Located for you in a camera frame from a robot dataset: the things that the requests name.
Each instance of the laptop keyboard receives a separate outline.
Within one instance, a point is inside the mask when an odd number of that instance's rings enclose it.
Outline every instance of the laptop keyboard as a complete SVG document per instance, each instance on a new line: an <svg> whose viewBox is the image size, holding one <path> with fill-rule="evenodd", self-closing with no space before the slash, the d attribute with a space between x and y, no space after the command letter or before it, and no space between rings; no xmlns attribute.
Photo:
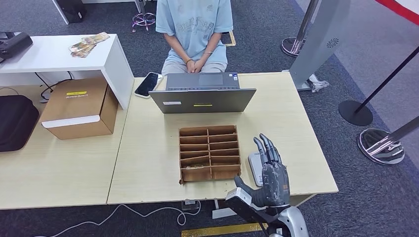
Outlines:
<svg viewBox="0 0 419 237"><path fill-rule="evenodd" d="M222 86L222 87L171 87L168 90L234 90L240 89L237 86Z"/></svg>

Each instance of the white cable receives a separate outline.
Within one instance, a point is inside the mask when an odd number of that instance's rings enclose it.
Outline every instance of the white cable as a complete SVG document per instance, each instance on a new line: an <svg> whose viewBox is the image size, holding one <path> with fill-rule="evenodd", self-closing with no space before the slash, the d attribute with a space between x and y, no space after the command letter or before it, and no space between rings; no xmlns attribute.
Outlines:
<svg viewBox="0 0 419 237"><path fill-rule="evenodd" d="M13 89L13 88L10 88L10 87L2 87L2 88L0 88L0 90L3 90L3 89L10 89L10 90L14 90L14 92L16 92L16 94L18 94L18 95L19 95L19 92L17 92L17 90L15 90L15 89Z"/></svg>
<svg viewBox="0 0 419 237"><path fill-rule="evenodd" d="M158 212L158 211L161 211L161 210L164 210L164 209L172 209L172 210L176 210L176 211L178 211L178 212L180 212L180 214L177 216L177 223L179 224L179 225L181 225L181 226L183 226L183 225L185 225L186 224L186 215L191 215L191 216L195 216L195 215L197 215L200 211L201 211L201 202L200 201L198 201L198 203L199 203L199 208L198 208L198 211L196 212L196 213L189 213L189 212L183 212L183 211L181 211L181 210L179 210L179 209L177 209L177 208L174 208L174 207L162 207L162 208L159 208L159 209L157 209L157 210L154 210L154 211L152 211L152 212L150 212L150 213L148 213L147 215L143 215L143 214L141 214L141 213L139 213L139 212L137 212L137 211L135 211L135 210L133 210L133 209L131 209L130 207L128 207L127 205L125 205L125 204L120 204L120 205L118 205L116 208L115 208L115 210L108 216L108 217L106 217L106 219L105 220L103 220L102 222L100 222L99 224L97 224L97 223L95 223L95 222L93 222L93 221L85 221L85 222L81 222L81 223L79 223L79 224L77 224L77 225L74 225L74 226L71 226L71 227L68 227L68 228L66 228L65 230L63 230L63 231L61 231L60 233L58 233L58 234L56 234L56 235L54 235L54 236L50 236L50 237L57 237L57 236L59 236L60 234L62 234L62 233L64 233L64 232L66 232L66 231L68 231L68 230L71 230L71 229L73 229L73 228L75 228L75 227L78 227L78 226L81 226L81 225L84 225L84 224L94 224L94 225L96 225L96 226L100 226L100 225L102 225L103 223L105 223L109 218L111 218L111 216L118 210L118 208L120 207L120 206L124 206L124 207L126 207L126 208L128 208L128 210L130 210L130 211L132 211L132 212L134 212L135 214L137 214L137 215L139 215L139 216L141 216L141 217L147 217L147 216L149 216L149 215L151 215L151 214L153 214L153 213L155 213L155 212ZM180 216L183 216L183 223L181 223L180 221L179 221L179 218L180 218Z"/></svg>

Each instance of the robotic arm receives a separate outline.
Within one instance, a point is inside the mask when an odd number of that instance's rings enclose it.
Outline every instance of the robotic arm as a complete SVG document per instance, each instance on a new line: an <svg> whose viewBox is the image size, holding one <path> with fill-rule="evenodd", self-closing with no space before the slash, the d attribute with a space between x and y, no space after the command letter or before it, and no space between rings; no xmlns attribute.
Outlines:
<svg viewBox="0 0 419 237"><path fill-rule="evenodd" d="M239 216L248 222L258 222L267 237L308 237L304 217L298 208L290 206L290 184L287 168L282 164L276 147L265 135L256 137L256 143L262 162L263 186L254 190L236 176L237 188L231 190L226 197L226 203ZM256 210L251 206L266 207Z"/></svg>

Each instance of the red barrier rope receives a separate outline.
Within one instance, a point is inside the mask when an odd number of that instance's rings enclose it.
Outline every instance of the red barrier rope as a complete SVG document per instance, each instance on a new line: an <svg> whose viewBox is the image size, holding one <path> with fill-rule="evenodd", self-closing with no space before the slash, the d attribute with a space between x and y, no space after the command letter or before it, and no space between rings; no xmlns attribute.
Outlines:
<svg viewBox="0 0 419 237"><path fill-rule="evenodd" d="M396 0L376 0L376 1L386 6L387 8L391 9L392 11L396 12L397 14L403 16L404 18L408 19L409 21L419 25L419 15L405 8L404 6L399 4Z"/></svg>

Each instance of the black device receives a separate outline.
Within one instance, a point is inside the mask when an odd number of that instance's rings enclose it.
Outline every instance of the black device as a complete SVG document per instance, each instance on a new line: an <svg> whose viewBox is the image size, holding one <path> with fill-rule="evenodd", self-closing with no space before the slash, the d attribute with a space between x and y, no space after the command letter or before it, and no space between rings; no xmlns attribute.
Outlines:
<svg viewBox="0 0 419 237"><path fill-rule="evenodd" d="M0 32L0 62L22 52L33 44L24 32Z"/></svg>
<svg viewBox="0 0 419 237"><path fill-rule="evenodd" d="M154 90L162 81L163 76L157 73L149 73L143 82L134 91L134 95L142 98L150 98L149 91Z"/></svg>
<svg viewBox="0 0 419 237"><path fill-rule="evenodd" d="M0 96L0 152L21 149L31 136L38 117L38 110L25 96Z"/></svg>
<svg viewBox="0 0 419 237"><path fill-rule="evenodd" d="M68 23L82 22L86 8L82 0L56 0Z"/></svg>

